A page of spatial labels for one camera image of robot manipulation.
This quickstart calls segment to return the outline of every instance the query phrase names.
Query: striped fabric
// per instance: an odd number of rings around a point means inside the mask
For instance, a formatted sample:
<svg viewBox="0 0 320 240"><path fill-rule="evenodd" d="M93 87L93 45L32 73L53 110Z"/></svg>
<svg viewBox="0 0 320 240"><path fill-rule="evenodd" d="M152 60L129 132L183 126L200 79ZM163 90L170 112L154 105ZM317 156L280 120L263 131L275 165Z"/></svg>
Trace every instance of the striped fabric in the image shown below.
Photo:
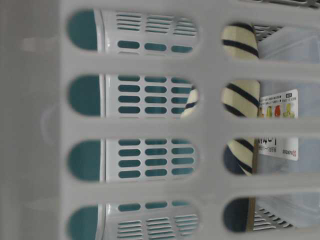
<svg viewBox="0 0 320 240"><path fill-rule="evenodd" d="M224 50L234 58L259 59L255 32L249 24L235 23L228 25L222 33L222 42ZM259 82L256 80L240 79L229 83L223 89L221 101L230 114L238 117L255 118L258 114L259 98ZM197 101L198 91L192 87L181 117L190 115L195 110ZM227 144L227 155L225 155L224 161L227 167L232 166L231 168L234 173L251 175L253 153L253 138L235 139Z"/></svg>

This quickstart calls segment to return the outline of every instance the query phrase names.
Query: ventilation slot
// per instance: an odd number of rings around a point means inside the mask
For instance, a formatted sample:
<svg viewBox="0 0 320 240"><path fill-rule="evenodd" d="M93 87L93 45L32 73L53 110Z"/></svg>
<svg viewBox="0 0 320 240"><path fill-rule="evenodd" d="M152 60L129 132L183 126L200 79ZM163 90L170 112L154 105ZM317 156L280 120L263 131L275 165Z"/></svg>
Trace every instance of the ventilation slot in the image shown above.
<svg viewBox="0 0 320 240"><path fill-rule="evenodd" d="M191 91L191 88L189 87L173 87L171 89L171 92L174 94L186 94L188 95Z"/></svg>
<svg viewBox="0 0 320 240"><path fill-rule="evenodd" d="M264 3L264 4L276 4L276 5L284 5L291 7L301 7L301 8L309 8L309 9L318 9L320 7L319 1L315 0L249 0L250 2L255 3Z"/></svg>
<svg viewBox="0 0 320 240"><path fill-rule="evenodd" d="M273 229L288 229L293 226L277 217L276 215L270 213L264 208L256 207L256 212L254 213L254 225L253 231L267 231Z"/></svg>
<svg viewBox="0 0 320 240"><path fill-rule="evenodd" d="M145 31L148 33L167 34L173 22L172 16L149 15Z"/></svg>
<svg viewBox="0 0 320 240"><path fill-rule="evenodd" d="M118 223L117 239L144 240L141 221L124 221Z"/></svg>
<svg viewBox="0 0 320 240"><path fill-rule="evenodd" d="M174 53L186 54L186 53L190 53L192 51L192 47L191 46L174 45L171 47L171 51Z"/></svg>
<svg viewBox="0 0 320 240"><path fill-rule="evenodd" d="M120 212L130 212L140 210L141 205L139 203L121 204L118 206Z"/></svg>
<svg viewBox="0 0 320 240"><path fill-rule="evenodd" d="M166 201L159 201L159 202L148 202L145 204L146 209L163 209L168 206Z"/></svg>
<svg viewBox="0 0 320 240"><path fill-rule="evenodd" d="M197 34L197 29L195 25L187 18L181 18L175 29L173 31L174 35L181 35L181 36L195 36Z"/></svg>
<svg viewBox="0 0 320 240"><path fill-rule="evenodd" d="M147 177L161 177L167 175L167 170L165 169L152 169L145 171Z"/></svg>
<svg viewBox="0 0 320 240"><path fill-rule="evenodd" d="M280 26L264 26L264 25L254 25L254 30L256 33L256 40L262 41L266 39L268 36L274 34L279 31L282 27Z"/></svg>
<svg viewBox="0 0 320 240"><path fill-rule="evenodd" d="M141 27L141 14L119 12L116 15L116 26L119 30L139 31Z"/></svg>
<svg viewBox="0 0 320 240"><path fill-rule="evenodd" d="M118 47L122 49L138 49L140 48L140 43L137 41L118 41Z"/></svg>
<svg viewBox="0 0 320 240"><path fill-rule="evenodd" d="M198 228L198 217L195 214L175 216L175 225L181 236L189 236Z"/></svg>
<svg viewBox="0 0 320 240"><path fill-rule="evenodd" d="M149 240L168 240L176 238L168 217L148 219L146 225Z"/></svg>
<svg viewBox="0 0 320 240"><path fill-rule="evenodd" d="M138 75L119 75L118 79L120 81L138 82L140 80L140 76L138 76Z"/></svg>
<svg viewBox="0 0 320 240"><path fill-rule="evenodd" d="M147 145L163 145L166 144L166 139L146 139L145 144Z"/></svg>

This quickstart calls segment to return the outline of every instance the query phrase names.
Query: product label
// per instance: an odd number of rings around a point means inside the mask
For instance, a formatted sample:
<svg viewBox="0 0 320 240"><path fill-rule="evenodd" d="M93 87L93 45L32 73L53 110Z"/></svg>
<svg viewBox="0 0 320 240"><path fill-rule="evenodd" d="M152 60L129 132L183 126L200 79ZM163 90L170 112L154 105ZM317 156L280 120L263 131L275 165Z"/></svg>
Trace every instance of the product label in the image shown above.
<svg viewBox="0 0 320 240"><path fill-rule="evenodd" d="M259 118L298 117L298 90L280 92L260 98ZM261 137L258 139L259 154L288 160L298 160L299 139L297 137Z"/></svg>

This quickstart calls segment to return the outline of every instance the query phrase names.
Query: striped towel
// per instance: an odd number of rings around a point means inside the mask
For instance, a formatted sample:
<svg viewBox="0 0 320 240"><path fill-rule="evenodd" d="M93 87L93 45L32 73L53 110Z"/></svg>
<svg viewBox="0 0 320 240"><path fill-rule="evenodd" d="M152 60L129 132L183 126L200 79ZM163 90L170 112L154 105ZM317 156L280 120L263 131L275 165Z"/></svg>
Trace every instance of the striped towel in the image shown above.
<svg viewBox="0 0 320 240"><path fill-rule="evenodd" d="M224 50L228 55L248 60L259 59L254 29L245 23L225 27L222 33ZM255 118L258 114L260 83L256 80L238 79L222 91L221 101L226 110L238 117ZM181 117L190 115L197 105L198 90L192 87ZM224 161L226 167L236 174L252 174L254 138L241 138L227 144Z"/></svg>

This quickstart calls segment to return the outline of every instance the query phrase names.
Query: plastic laundry basket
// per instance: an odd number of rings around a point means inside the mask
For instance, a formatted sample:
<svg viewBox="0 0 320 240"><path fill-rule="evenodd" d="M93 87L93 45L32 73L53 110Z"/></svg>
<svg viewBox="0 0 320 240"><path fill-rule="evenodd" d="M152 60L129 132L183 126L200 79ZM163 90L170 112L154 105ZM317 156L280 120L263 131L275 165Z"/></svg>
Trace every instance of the plastic laundry basket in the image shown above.
<svg viewBox="0 0 320 240"><path fill-rule="evenodd" d="M99 52L178 57L198 42L195 25L184 17L104 10L94 16ZM99 83L102 118L178 119L191 90L187 80L166 75L101 74ZM185 139L103 139L100 149L100 182L172 181L190 175L199 162ZM134 209L135 204L142 207ZM123 204L126 211L99 205L96 240L181 239L198 228L198 213L186 202L165 201L165 208L154 203L149 209L135 204Z"/></svg>

